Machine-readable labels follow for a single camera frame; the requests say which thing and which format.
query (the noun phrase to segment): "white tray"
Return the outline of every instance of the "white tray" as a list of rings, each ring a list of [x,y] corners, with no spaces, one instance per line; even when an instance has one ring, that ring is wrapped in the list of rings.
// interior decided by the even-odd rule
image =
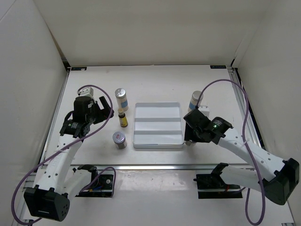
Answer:
[[[135,148],[182,148],[183,144],[180,103],[136,103]]]

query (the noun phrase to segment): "can lid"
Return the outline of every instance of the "can lid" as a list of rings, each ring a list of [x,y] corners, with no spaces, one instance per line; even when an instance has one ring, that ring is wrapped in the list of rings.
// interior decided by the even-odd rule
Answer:
[[[193,94],[192,94],[192,99],[194,99],[194,100],[198,100],[198,98],[199,98],[199,95],[201,95],[201,91],[194,91],[193,92]]]
[[[123,112],[123,109],[122,109],[122,108],[119,108],[119,109],[118,109],[118,114],[119,114],[120,116],[124,114],[124,112]]]
[[[126,96],[126,91],[123,88],[115,90],[115,96],[118,99],[122,99]]]
[[[122,144],[123,142],[125,142],[125,140],[126,140],[126,136],[122,132],[117,131],[113,134],[114,143]]]

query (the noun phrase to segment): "label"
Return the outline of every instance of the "label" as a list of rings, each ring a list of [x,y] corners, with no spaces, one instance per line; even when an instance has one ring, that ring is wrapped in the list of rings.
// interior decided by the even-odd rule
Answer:
[[[125,108],[126,106],[127,106],[127,100],[126,100],[125,102],[122,102],[122,103],[121,103],[121,107],[122,107],[122,108]]]
[[[120,122],[121,127],[126,127],[127,126],[127,118],[126,117],[119,118],[119,122]]]
[[[214,128],[220,127],[222,125],[222,122],[219,120],[214,120],[212,123],[214,124]]]
[[[71,71],[85,71],[87,67],[72,67]]]
[[[226,69],[226,65],[210,65],[211,69]]]
[[[74,123],[72,123],[71,128],[76,129],[77,125],[78,125],[78,122],[74,122]]]
[[[190,103],[189,103],[189,108],[190,108],[191,110],[193,110],[193,109],[196,108],[196,106],[195,106],[192,102],[190,102]]]

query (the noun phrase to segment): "yellow bottle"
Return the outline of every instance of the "yellow bottle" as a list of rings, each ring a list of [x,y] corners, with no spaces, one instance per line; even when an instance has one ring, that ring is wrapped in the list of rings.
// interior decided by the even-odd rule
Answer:
[[[127,127],[128,123],[127,123],[126,114],[123,112],[122,108],[118,109],[118,117],[119,117],[120,126]]]

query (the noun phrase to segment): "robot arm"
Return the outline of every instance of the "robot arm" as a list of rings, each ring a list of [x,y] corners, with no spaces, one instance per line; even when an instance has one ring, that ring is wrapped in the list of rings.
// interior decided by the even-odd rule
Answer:
[[[184,119],[186,121],[185,141],[214,142],[254,166],[242,136],[229,122],[220,117],[211,121],[198,109],[189,112]],[[292,158],[285,161],[253,143],[248,143],[248,145],[262,175],[265,196],[276,204],[284,205],[299,182],[299,163]],[[255,171],[238,169],[226,163],[220,163],[211,175],[224,184],[236,184],[260,191]]]
[[[71,145],[64,151],[61,149],[86,136],[90,131],[90,126],[106,120],[111,111],[104,97],[99,98],[104,107],[100,110],[93,98],[92,88],[84,88],[78,95],[79,97],[74,101],[74,110],[67,114],[60,130],[61,136],[56,151],[61,153],[50,160],[45,173],[35,187],[25,190],[24,199],[32,216],[57,221],[64,220],[69,211],[71,199],[97,176],[96,167],[83,165],[65,181],[71,162],[83,141]]]

